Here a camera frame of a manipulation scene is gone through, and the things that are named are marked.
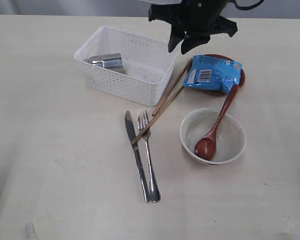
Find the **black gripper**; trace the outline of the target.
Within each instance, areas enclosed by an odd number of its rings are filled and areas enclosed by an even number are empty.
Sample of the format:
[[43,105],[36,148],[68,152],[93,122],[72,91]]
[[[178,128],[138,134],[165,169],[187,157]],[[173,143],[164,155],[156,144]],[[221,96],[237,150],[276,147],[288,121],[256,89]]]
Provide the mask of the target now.
[[148,20],[160,20],[171,25],[167,44],[171,53],[181,44],[181,54],[207,44],[210,35],[228,34],[232,37],[237,31],[237,23],[223,16],[221,12],[228,0],[182,0],[175,4],[152,4]]

